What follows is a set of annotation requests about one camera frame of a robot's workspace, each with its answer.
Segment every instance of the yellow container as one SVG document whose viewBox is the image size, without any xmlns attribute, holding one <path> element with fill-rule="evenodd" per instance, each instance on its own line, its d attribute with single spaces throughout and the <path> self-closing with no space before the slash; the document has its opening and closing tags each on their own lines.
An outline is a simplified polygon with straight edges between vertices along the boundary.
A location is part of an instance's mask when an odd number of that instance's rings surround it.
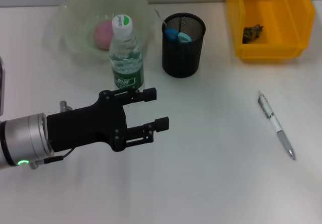
<svg viewBox="0 0 322 224">
<path fill-rule="evenodd" d="M 311 0 L 227 0 L 236 56 L 286 59 L 308 47 L 315 10 Z M 243 44 L 244 27 L 264 26 L 258 39 Z"/>
</svg>

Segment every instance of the silver pen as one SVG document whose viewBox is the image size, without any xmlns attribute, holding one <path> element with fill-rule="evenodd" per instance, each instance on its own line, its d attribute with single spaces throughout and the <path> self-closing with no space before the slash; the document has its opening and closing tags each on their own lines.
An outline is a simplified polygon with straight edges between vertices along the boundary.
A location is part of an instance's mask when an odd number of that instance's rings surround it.
<svg viewBox="0 0 322 224">
<path fill-rule="evenodd" d="M 258 91 L 258 94 L 258 104 L 264 111 L 265 116 L 271 121 L 274 129 L 276 130 L 278 138 L 283 144 L 285 151 L 291 156 L 292 159 L 295 159 L 295 154 L 292 145 L 290 144 L 290 141 L 288 140 L 281 124 L 277 120 L 277 117 L 275 116 L 270 104 L 268 104 L 268 101 L 266 100 L 265 96 L 260 91 Z"/>
</svg>

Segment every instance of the green label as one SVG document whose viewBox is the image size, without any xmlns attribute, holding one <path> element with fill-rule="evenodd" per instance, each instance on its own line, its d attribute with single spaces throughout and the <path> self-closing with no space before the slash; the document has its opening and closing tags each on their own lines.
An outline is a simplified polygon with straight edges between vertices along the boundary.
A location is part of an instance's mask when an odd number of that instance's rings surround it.
<svg viewBox="0 0 322 224">
<path fill-rule="evenodd" d="M 139 88 L 144 82 L 143 66 L 132 74 L 121 74 L 113 70 L 113 75 L 115 85 L 120 89 L 132 86 Z"/>
<path fill-rule="evenodd" d="M 130 22 L 129 18 L 127 16 L 124 16 L 124 25 L 127 25 Z"/>
</svg>

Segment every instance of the bottle cap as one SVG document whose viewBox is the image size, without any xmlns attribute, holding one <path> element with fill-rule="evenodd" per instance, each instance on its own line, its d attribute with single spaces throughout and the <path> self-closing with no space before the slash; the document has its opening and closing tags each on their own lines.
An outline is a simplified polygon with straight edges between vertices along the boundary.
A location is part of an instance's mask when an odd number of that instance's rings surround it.
<svg viewBox="0 0 322 224">
<path fill-rule="evenodd" d="M 113 33 L 117 39 L 127 39 L 132 33 L 132 19 L 124 14 L 117 15 L 112 20 Z"/>
</svg>

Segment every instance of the pink object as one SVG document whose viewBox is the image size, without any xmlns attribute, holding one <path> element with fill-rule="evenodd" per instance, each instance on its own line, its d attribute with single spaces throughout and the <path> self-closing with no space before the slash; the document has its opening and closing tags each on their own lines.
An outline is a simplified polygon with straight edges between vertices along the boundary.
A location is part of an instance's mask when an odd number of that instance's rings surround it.
<svg viewBox="0 0 322 224">
<path fill-rule="evenodd" d="M 94 41 L 97 47 L 109 49 L 113 37 L 112 20 L 98 24 L 94 32 Z"/>
</svg>

